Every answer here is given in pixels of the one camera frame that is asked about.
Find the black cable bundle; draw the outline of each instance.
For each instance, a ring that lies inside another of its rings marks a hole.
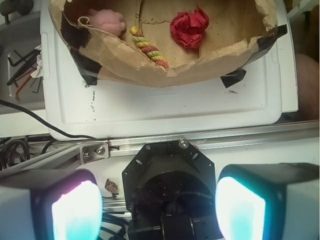
[[[104,212],[102,215],[102,222],[114,224],[121,227],[121,229],[118,232],[112,231],[103,226],[100,228],[102,231],[113,235],[109,238],[109,240],[126,240],[124,238],[124,236],[126,235],[126,225],[129,225],[129,222],[127,220],[121,219],[119,217]]]
[[[23,155],[17,152],[17,148],[21,147]],[[28,138],[24,141],[20,139],[12,140],[5,143],[0,148],[0,171],[14,165],[14,159],[19,158],[20,163],[30,159]]]

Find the metal bracket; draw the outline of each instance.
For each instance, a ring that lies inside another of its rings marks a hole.
[[[184,139],[200,150],[278,143],[319,137],[319,121],[272,124],[266,126],[222,129],[170,135],[110,139],[110,157],[133,156],[145,144],[179,141]]]
[[[92,142],[85,146],[80,146],[79,152],[81,165],[110,157],[108,142]]]

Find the white casing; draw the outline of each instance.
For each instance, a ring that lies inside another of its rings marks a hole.
[[[28,189],[0,186],[0,239],[36,239]]]
[[[283,240],[319,239],[319,179],[286,188]]]

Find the wire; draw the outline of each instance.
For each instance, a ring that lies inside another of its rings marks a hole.
[[[18,147],[23,150],[23,156],[16,151]],[[30,152],[27,144],[20,140],[12,140],[4,144],[0,149],[0,171],[14,165],[15,155],[19,158],[20,163],[30,159]]]
[[[28,136],[28,143],[32,142],[47,142],[54,139],[51,135],[45,136]]]
[[[5,143],[8,142],[10,139],[11,139],[11,137],[6,137],[6,138],[2,139],[2,140],[0,141],[0,145],[5,144]]]
[[[104,213],[102,213],[102,216],[104,218],[108,218],[108,219],[111,219],[111,220],[119,221],[119,222],[123,223],[124,225],[129,225],[129,222],[127,220],[122,219],[122,218],[117,217],[117,216],[113,216],[110,213],[104,212]]]
[[[105,140],[105,139],[97,139],[93,136],[88,136],[88,135],[72,135],[72,134],[69,134],[69,133],[66,133],[65,131],[62,131],[61,129],[51,125],[50,123],[48,123],[47,121],[43,120],[41,117],[39,117],[37,114],[35,114],[34,112],[22,107],[22,106],[19,106],[19,105],[16,105],[16,104],[13,104],[11,102],[8,102],[8,101],[4,101],[4,100],[1,100],[0,99],[0,104],[1,105],[4,105],[6,107],[9,107],[9,108],[12,108],[12,109],[16,109],[16,110],[19,110],[21,112],[24,112],[28,115],[30,115],[31,117],[33,117],[34,119],[36,119],[37,121],[39,121],[40,123],[42,123],[43,125],[45,125],[46,127],[56,131],[57,133],[67,137],[67,138],[70,138],[70,139],[91,139],[91,140]]]
[[[123,223],[119,222],[118,220],[112,220],[106,217],[102,217],[102,222],[108,223],[108,224],[114,224],[121,227],[121,229],[117,232],[117,234],[121,237],[124,237],[126,235],[126,226]]]
[[[116,233],[116,232],[114,232],[114,231],[112,231],[112,230],[110,230],[110,229],[108,229],[106,227],[102,226],[102,227],[100,227],[100,229],[102,231],[105,231],[106,233],[112,234],[113,236],[117,237],[120,240],[126,240],[123,236],[120,236],[118,233]]]
[[[115,199],[117,196],[103,196],[102,199]]]
[[[26,153],[28,155],[28,159],[30,159],[30,147],[29,147],[28,136],[25,136],[23,141],[24,141],[24,144],[26,146],[26,151],[27,151]]]
[[[55,141],[56,141],[55,139],[51,139],[51,140],[44,146],[44,148],[42,149],[40,155],[45,154],[46,151],[48,150],[48,148],[49,148]]]
[[[124,234],[126,233],[126,226],[121,221],[109,219],[107,217],[102,217],[102,222],[117,225],[122,228]]]

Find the pink plush toy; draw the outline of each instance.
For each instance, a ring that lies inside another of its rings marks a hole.
[[[122,31],[126,30],[124,16],[119,12],[114,12],[110,9],[102,9],[100,11],[89,9],[89,14],[90,24],[95,29],[100,29],[117,37],[120,36]]]

